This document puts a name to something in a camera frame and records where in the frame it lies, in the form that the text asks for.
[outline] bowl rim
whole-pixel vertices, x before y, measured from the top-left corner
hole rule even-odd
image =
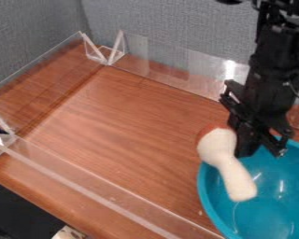
[[[295,142],[294,140],[288,141],[288,146],[292,146],[295,148],[299,148],[299,142]],[[215,212],[212,203],[209,201],[209,197],[205,190],[205,180],[201,180],[205,177],[208,168],[212,166],[207,163],[201,163],[199,165],[199,171],[196,175],[196,190],[197,190],[197,196],[200,200],[201,207],[205,211],[205,214],[213,223],[215,227],[221,232],[223,236],[228,239],[243,239],[238,234],[233,233],[233,231],[229,229],[229,227],[225,225],[220,217],[217,216],[217,213]]]

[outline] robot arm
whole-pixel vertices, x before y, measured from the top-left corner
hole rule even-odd
[[[228,124],[238,136],[235,156],[251,156],[264,145],[280,157],[294,136],[286,114],[299,92],[299,0],[252,0],[252,6],[259,15],[251,70],[244,85],[225,80],[219,101],[229,111]]]

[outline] teal plastic bowl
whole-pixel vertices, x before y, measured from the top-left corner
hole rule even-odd
[[[216,169],[203,163],[197,194],[205,213],[229,239],[299,239],[299,143],[275,159],[264,148],[240,159],[252,175],[258,195],[232,202]]]

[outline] wooden tabletop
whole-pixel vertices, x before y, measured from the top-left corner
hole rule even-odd
[[[0,115],[20,136],[66,160],[38,157],[52,171],[93,190],[74,170],[84,168],[219,234],[196,195],[195,138],[228,113],[197,95],[100,66],[81,52],[72,46],[1,88]],[[97,238],[160,238],[9,155],[0,157],[0,183]]]

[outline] gray fabric wall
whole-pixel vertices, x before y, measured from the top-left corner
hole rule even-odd
[[[256,22],[250,3],[239,6],[224,6],[215,0],[82,0],[82,3],[98,44],[112,46],[122,29],[161,43],[240,63],[248,61]],[[164,62],[172,57],[168,52],[161,56],[159,50],[153,58]]]
[[[78,0],[0,0],[0,81],[78,30]]]

